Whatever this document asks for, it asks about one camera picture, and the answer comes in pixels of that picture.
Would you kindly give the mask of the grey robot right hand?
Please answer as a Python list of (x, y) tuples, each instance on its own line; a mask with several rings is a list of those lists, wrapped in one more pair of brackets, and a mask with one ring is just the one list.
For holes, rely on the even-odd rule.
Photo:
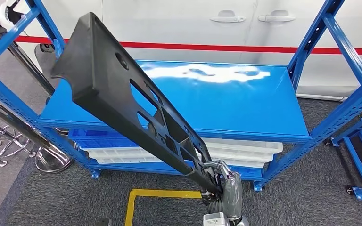
[(242, 182), (240, 174), (234, 172), (223, 161), (209, 161), (204, 163), (204, 171), (214, 177), (220, 185), (220, 193), (212, 193), (204, 188), (200, 189), (203, 204), (209, 213), (222, 212), (231, 221), (242, 218)]

